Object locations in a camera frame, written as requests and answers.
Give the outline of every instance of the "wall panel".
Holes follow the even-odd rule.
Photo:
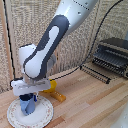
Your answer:
[[[13,79],[12,60],[7,33],[4,3],[0,0],[0,93],[10,90]]]
[[[59,2],[60,0],[6,1],[16,77],[21,77],[18,48],[29,43],[38,44]],[[84,60],[97,7],[98,5],[75,32],[60,42],[55,50],[57,63],[51,74],[78,66]]]

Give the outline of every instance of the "yellow object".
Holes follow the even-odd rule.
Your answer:
[[[66,96],[64,96],[64,95],[62,95],[62,94],[60,94],[59,92],[56,92],[56,91],[52,92],[50,94],[50,96],[55,98],[56,100],[58,100],[60,102],[63,102],[63,101],[66,100]]]
[[[43,92],[50,93],[50,92],[54,92],[55,91],[55,88],[56,88],[56,85],[57,85],[56,81],[52,80],[52,81],[50,81],[50,84],[51,84],[51,88],[48,89],[48,90],[43,90]]]

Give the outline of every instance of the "wooden surface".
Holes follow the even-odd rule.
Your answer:
[[[53,119],[45,128],[109,128],[128,101],[128,81],[124,78],[114,79],[106,85],[77,70],[56,82],[56,91],[65,95],[67,99],[60,103],[50,97],[50,94],[40,92],[40,95],[49,99],[54,107]],[[7,120],[7,109],[17,97],[12,91],[3,93],[0,97],[0,128],[12,128]]]

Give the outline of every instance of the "black cable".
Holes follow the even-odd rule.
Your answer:
[[[100,23],[100,26],[99,26],[97,32],[96,32],[95,39],[94,39],[94,41],[93,41],[93,43],[92,43],[91,49],[90,49],[90,51],[89,51],[87,57],[85,58],[85,60],[80,64],[80,66],[78,66],[75,70],[73,70],[73,71],[71,71],[71,72],[69,72],[69,73],[67,73],[67,74],[65,74],[65,75],[63,75],[63,76],[60,76],[60,77],[51,79],[50,81],[56,80],[56,79],[59,79],[59,78],[62,78],[62,77],[65,77],[65,76],[67,76],[67,75],[72,74],[73,72],[75,72],[78,68],[80,68],[80,67],[86,62],[86,60],[88,59],[88,57],[90,56],[90,54],[91,54],[91,52],[92,52],[92,49],[93,49],[93,46],[94,46],[94,44],[95,44],[97,35],[98,35],[98,33],[99,33],[99,30],[100,30],[100,28],[101,28],[101,26],[102,26],[102,24],[103,24],[105,18],[107,17],[108,13],[109,13],[116,5],[118,5],[118,4],[119,4],[120,2],[122,2],[122,1],[123,1],[123,0],[119,0],[118,2],[116,2],[116,3],[108,10],[108,12],[105,14],[104,18],[102,19],[102,21],[101,21],[101,23]]]

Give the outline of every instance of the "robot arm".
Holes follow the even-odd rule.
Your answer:
[[[47,62],[63,37],[85,20],[98,0],[61,0],[59,7],[38,46],[23,64],[25,74],[41,80],[47,73]]]

